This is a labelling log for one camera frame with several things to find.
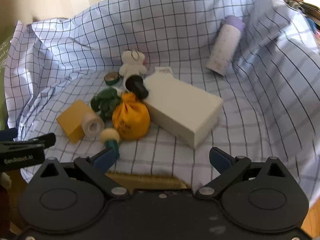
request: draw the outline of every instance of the yellow cube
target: yellow cube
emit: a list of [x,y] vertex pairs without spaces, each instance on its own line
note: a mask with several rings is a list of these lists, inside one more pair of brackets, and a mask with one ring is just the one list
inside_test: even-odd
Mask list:
[[76,143],[84,136],[81,121],[84,115],[94,111],[83,101],[75,101],[67,110],[57,117],[57,122],[72,143]]

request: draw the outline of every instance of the purple bottle cap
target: purple bottle cap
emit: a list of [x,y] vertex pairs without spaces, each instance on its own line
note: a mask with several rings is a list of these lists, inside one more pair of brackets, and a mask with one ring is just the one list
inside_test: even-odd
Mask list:
[[224,20],[224,23],[236,27],[241,32],[244,30],[245,27],[244,22],[239,17],[234,15],[227,16]]

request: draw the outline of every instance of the white stuffed animal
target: white stuffed animal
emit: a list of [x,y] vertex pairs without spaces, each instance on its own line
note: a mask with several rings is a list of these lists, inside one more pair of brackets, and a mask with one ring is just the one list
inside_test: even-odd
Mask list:
[[126,80],[132,75],[145,74],[146,67],[143,65],[145,56],[143,53],[135,50],[126,50],[122,53],[123,65],[119,69],[119,75],[123,77],[123,84],[125,87]]

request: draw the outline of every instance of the green object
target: green object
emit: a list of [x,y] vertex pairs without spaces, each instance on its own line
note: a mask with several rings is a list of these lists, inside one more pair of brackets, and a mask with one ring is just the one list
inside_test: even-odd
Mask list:
[[105,122],[112,117],[114,109],[121,102],[117,90],[114,88],[104,89],[91,99],[90,105],[93,111],[99,112],[100,117]]
[[111,71],[104,76],[104,82],[106,83],[107,86],[112,86],[118,83],[119,80],[120,80],[120,76],[115,71]]
[[113,149],[115,149],[116,152],[116,158],[119,159],[120,158],[120,154],[119,154],[119,147],[118,147],[118,143],[116,140],[109,140],[109,141],[105,141],[105,146],[107,147],[112,147]]
[[0,130],[7,127],[8,113],[4,96],[4,66],[10,49],[10,40],[14,27],[10,26],[0,31]]

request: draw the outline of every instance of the cardboard box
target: cardboard box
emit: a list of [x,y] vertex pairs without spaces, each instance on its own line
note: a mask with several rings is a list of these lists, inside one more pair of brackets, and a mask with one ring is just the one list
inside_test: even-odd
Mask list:
[[217,123],[222,99],[168,74],[154,73],[144,83],[151,121],[196,148]]

